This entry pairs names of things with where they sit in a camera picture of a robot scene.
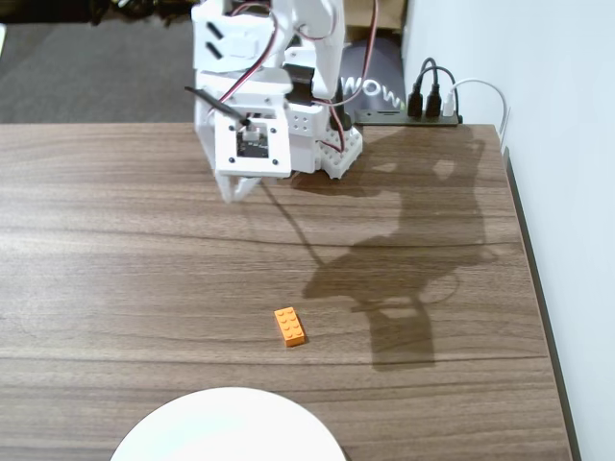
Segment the white gripper with motor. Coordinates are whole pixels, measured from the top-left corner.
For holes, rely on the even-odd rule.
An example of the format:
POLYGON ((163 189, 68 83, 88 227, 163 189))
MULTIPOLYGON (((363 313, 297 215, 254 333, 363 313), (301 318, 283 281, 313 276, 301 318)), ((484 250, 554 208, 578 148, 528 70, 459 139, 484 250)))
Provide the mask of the white gripper with motor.
MULTIPOLYGON (((193 89, 195 132, 215 172, 289 172, 290 141, 285 95, 292 83, 285 71, 266 69, 224 97, 231 77, 206 72, 193 89)), ((225 203, 244 200, 261 178, 218 175, 225 203)))

